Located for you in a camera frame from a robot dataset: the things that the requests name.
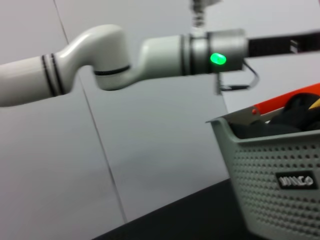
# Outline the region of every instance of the white robotic arm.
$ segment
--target white robotic arm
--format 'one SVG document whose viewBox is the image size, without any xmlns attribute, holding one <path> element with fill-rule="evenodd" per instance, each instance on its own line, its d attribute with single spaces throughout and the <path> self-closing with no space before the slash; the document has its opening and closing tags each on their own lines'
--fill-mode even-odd
<svg viewBox="0 0 320 240">
<path fill-rule="evenodd" d="M 101 25 L 57 53 L 0 65 L 0 107 L 67 94 L 76 72 L 86 65 L 93 67 L 101 89 L 113 91 L 147 79 L 241 70 L 247 52 L 242 30 L 208 33 L 202 38 L 153 38 L 143 43 L 137 68 L 130 68 L 124 31 L 116 25 Z M 225 56 L 225 64 L 213 64 L 213 53 Z"/>
</svg>

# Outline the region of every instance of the gray plastic basket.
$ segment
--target gray plastic basket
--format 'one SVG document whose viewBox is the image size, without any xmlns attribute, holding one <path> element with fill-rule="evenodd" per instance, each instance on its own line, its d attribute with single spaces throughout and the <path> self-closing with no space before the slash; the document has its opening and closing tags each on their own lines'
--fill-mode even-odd
<svg viewBox="0 0 320 240">
<path fill-rule="evenodd" d="M 277 173 L 313 173 L 320 186 L 320 130 L 239 139 L 228 122 L 268 121 L 254 107 L 211 122 L 247 228 L 270 240 L 320 240 L 319 189 L 282 189 Z"/>
</svg>

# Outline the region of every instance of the white wall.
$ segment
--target white wall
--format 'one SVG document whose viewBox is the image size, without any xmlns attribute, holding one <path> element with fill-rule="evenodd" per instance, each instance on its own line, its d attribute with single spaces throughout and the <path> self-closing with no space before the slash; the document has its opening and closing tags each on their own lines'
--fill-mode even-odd
<svg viewBox="0 0 320 240">
<path fill-rule="evenodd" d="M 133 65 L 144 39 L 190 32 L 187 0 L 57 0 L 69 40 L 102 24 L 127 33 Z M 150 80 L 127 89 L 85 92 L 129 221 L 228 177 L 211 126 L 226 113 L 212 76 Z"/>
<path fill-rule="evenodd" d="M 0 3 L 0 64 L 66 45 L 52 0 Z M 124 223 L 79 81 L 0 109 L 0 239 L 89 240 Z"/>
<path fill-rule="evenodd" d="M 243 28 L 249 38 L 320 30 L 318 0 L 223 0 L 207 11 L 208 29 Z M 260 83 L 249 91 L 224 95 L 228 112 L 237 111 L 281 94 L 319 82 L 320 53 L 249 59 Z M 249 83 L 252 73 L 226 73 L 227 84 Z"/>
</svg>

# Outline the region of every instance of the red object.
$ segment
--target red object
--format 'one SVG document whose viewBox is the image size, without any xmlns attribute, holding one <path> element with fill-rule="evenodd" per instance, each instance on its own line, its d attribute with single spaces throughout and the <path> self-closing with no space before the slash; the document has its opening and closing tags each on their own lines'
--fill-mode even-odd
<svg viewBox="0 0 320 240">
<path fill-rule="evenodd" d="M 320 83 L 317 83 L 317 84 L 314 84 L 311 86 L 307 86 L 304 88 L 300 88 L 295 91 L 288 92 L 286 94 L 271 98 L 267 101 L 263 101 L 258 104 L 255 104 L 254 106 L 259 110 L 259 113 L 261 115 L 267 114 L 267 113 L 270 113 L 274 110 L 283 108 L 292 96 L 294 96 L 296 94 L 300 94 L 300 93 L 320 95 Z"/>
</svg>

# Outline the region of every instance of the green led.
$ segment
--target green led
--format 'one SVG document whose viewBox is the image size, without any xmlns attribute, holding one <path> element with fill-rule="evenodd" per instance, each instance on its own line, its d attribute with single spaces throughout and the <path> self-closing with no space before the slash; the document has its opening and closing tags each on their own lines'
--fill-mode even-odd
<svg viewBox="0 0 320 240">
<path fill-rule="evenodd" d="M 210 60 L 214 64 L 223 65 L 226 63 L 227 58 L 226 56 L 216 52 L 211 55 Z"/>
</svg>

